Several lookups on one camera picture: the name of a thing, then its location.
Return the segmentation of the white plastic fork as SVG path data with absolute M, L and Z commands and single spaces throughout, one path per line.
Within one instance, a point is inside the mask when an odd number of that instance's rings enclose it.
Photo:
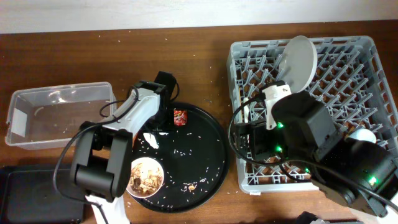
M 247 98 L 247 97 L 243 98 L 243 103 L 246 103 L 248 101 L 249 101 L 249 98 Z M 249 122 L 249 103 L 244 106 L 243 114 L 244 114 L 244 122 L 248 123 Z

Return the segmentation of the wooden chopstick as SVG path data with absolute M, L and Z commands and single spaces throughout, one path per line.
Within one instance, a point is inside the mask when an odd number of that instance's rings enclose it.
M 237 106 L 237 108 L 239 108 L 241 106 L 241 94 L 240 94 L 240 91 L 241 91 L 240 86 L 236 85 L 236 101 L 237 101 L 236 106 Z M 241 112 L 240 111 L 237 113 L 235 120 L 236 120 L 236 124 L 238 124 L 238 123 L 240 123 L 242 121 Z

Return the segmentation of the red snack wrapper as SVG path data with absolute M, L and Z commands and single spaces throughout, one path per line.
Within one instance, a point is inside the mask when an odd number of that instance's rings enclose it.
M 174 125 L 185 126 L 187 123 L 186 110 L 174 110 Z

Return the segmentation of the white tissue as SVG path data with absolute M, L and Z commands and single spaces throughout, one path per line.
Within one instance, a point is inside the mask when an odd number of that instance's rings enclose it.
M 144 133 L 143 137 L 145 141 L 154 149 L 159 149 L 161 142 L 164 141 L 164 139 L 169 135 L 169 133 L 166 132 L 160 132 L 160 133 Z

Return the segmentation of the grey plate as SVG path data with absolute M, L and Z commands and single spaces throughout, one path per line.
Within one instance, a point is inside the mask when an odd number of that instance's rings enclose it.
M 290 39 L 282 53 L 277 80 L 282 80 L 292 93 L 306 89 L 315 76 L 318 56 L 315 45 L 306 36 Z

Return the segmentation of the white bowl with food scraps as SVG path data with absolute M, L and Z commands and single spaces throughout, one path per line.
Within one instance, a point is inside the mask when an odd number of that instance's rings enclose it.
M 131 176 L 126 190 L 133 197 L 149 198 L 161 189 L 164 179 L 164 170 L 157 160 L 140 157 L 131 162 Z

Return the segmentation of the light blue cup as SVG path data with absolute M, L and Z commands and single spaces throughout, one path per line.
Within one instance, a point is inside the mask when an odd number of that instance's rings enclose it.
M 376 135 L 366 128 L 358 129 L 351 133 L 348 137 L 359 141 L 369 141 L 374 144 L 377 141 Z

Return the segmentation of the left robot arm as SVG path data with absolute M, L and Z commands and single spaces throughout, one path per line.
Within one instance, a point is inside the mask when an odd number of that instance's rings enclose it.
M 72 137 L 75 153 L 70 180 L 85 193 L 98 223 L 129 223 L 123 194 L 130 179 L 134 138 L 172 125 L 170 105 L 179 86 L 175 77 L 159 72 L 153 82 L 133 85 L 123 104 L 98 123 L 85 121 Z

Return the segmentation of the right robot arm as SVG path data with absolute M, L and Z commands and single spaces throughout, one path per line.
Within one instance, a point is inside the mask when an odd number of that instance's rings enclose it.
M 292 93 L 283 81 L 262 87 L 233 114 L 261 101 L 268 109 L 264 122 L 229 122 L 229 145 L 238 157 L 263 167 L 291 163 L 344 207 L 380 219 L 397 212 L 397 159 L 389 151 L 345 138 L 322 102 L 305 91 Z

